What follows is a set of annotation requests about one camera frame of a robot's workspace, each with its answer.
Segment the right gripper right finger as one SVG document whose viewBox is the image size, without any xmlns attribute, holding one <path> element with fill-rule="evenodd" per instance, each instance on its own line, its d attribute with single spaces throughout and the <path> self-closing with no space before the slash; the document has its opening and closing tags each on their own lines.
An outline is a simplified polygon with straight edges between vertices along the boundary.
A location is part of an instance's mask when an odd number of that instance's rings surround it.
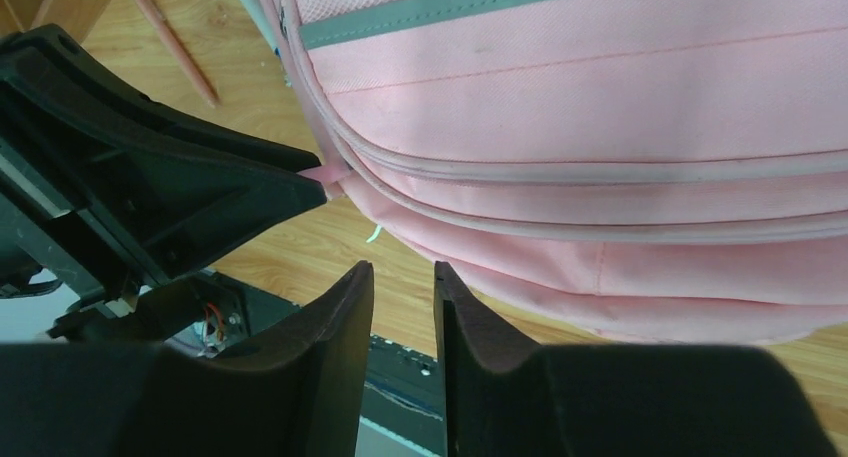
<svg viewBox="0 0 848 457">
<path fill-rule="evenodd" d="M 434 268 L 450 456 L 834 456 L 769 352 L 541 344 Z"/>
</svg>

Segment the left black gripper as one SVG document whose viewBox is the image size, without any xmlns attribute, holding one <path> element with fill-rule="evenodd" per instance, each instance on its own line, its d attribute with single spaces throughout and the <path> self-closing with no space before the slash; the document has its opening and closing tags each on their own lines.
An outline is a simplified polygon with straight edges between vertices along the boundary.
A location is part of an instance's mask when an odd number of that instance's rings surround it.
<svg viewBox="0 0 848 457">
<path fill-rule="evenodd" d="M 150 99 L 60 26 L 1 38 L 60 76 L 1 81 L 1 295 L 78 297 L 48 334 L 136 330 L 143 285 L 196 272 L 324 204 L 312 152 Z"/>
</svg>

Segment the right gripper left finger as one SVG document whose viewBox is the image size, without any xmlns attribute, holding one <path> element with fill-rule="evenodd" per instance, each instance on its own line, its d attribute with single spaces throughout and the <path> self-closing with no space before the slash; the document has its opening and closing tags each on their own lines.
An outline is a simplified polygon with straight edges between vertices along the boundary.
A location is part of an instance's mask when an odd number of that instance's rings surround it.
<svg viewBox="0 0 848 457">
<path fill-rule="evenodd" d="M 1 349 L 5 456 L 351 456 L 370 263 L 213 359 L 153 343 Z"/>
</svg>

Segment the pink student backpack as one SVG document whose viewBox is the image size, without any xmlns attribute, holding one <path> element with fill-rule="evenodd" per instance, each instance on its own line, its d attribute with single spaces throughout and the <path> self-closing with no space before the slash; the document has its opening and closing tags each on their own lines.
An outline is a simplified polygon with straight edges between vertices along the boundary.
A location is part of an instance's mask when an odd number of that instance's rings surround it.
<svg viewBox="0 0 848 457">
<path fill-rule="evenodd" d="M 260 0 L 325 163 L 419 254 L 627 341 L 847 319 L 847 0 Z"/>
</svg>

